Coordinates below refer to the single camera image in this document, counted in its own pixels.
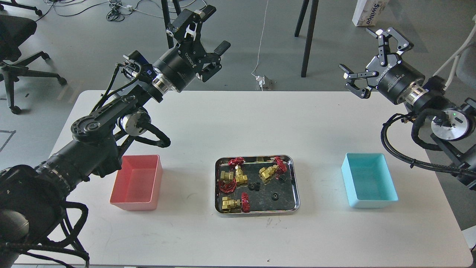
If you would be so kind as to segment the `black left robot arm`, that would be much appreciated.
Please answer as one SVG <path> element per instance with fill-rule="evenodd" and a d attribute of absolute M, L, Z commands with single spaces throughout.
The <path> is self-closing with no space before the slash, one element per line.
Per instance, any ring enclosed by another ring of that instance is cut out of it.
<path fill-rule="evenodd" d="M 32 254 L 47 251 L 82 258 L 89 254 L 78 240 L 88 208 L 67 196 L 90 175 L 103 178 L 121 169 L 122 157 L 133 142 L 160 148 L 171 140 L 151 123 L 144 104 L 161 102 L 169 90 L 180 93 L 194 78 L 206 82 L 221 70 L 221 56 L 231 47 L 222 41 L 213 52 L 201 44 L 201 28 L 216 11 L 213 5 L 184 9 L 173 22 L 165 19 L 166 33 L 177 43 L 155 63 L 138 51 L 125 56 L 123 69 L 129 83 L 107 89 L 92 111 L 73 122 L 73 140 L 36 167 L 12 166 L 1 171 L 1 267 L 10 268 L 20 255 L 53 261 Z"/>

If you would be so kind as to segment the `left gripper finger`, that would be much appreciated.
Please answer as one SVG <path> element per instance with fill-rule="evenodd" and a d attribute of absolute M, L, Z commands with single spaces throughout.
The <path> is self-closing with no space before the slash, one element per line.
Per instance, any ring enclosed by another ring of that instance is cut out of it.
<path fill-rule="evenodd" d="M 167 35 L 177 42 L 185 40 L 200 41 L 202 24 L 216 11 L 213 5 L 206 5 L 202 10 L 183 10 L 178 17 L 167 25 Z"/>
<path fill-rule="evenodd" d="M 198 59 L 197 77 L 202 82 L 208 81 L 218 71 L 221 70 L 221 56 L 231 47 L 228 41 L 222 41 L 213 53 L 206 53 L 202 58 Z"/>

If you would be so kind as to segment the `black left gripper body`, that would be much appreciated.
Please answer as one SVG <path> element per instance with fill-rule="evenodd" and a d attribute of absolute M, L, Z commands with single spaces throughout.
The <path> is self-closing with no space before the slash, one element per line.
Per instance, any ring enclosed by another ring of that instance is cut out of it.
<path fill-rule="evenodd" d="M 209 56 L 201 41 L 186 39 L 165 52 L 153 63 L 153 68 L 168 88 L 180 93 L 195 78 L 207 81 L 209 70 L 204 68 Z"/>

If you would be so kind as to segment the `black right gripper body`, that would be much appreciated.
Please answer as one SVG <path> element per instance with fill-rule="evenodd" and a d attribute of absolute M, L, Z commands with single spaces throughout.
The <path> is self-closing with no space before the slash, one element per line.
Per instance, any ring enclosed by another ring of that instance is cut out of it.
<path fill-rule="evenodd" d="M 375 72 L 376 77 L 367 78 L 367 84 L 398 105 L 406 98 L 403 92 L 413 83 L 422 85 L 425 76 L 402 60 L 389 60 L 388 63 L 388 66 L 383 67 L 379 60 L 372 60 L 367 71 Z"/>

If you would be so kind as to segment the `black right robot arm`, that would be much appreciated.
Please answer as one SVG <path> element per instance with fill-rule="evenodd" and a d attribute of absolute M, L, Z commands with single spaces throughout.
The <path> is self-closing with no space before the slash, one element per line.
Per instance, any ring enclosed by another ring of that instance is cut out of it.
<path fill-rule="evenodd" d="M 353 72 L 340 64 L 344 71 L 345 88 L 359 98 L 367 99 L 377 90 L 391 103 L 404 103 L 408 114 L 394 114 L 383 124 L 380 139 L 391 155 L 418 167 L 448 173 L 468 189 L 475 190 L 475 146 L 459 151 L 452 141 L 459 141 L 475 130 L 475 100 L 467 98 L 461 106 L 445 97 L 445 80 L 434 75 L 425 81 L 424 75 L 404 62 L 402 54 L 413 48 L 413 43 L 397 29 L 389 27 L 367 32 L 379 42 L 379 52 L 363 72 Z M 394 148 L 387 136 L 389 127 L 397 120 L 411 122 L 411 138 L 426 150 L 443 151 L 451 165 L 420 161 Z"/>

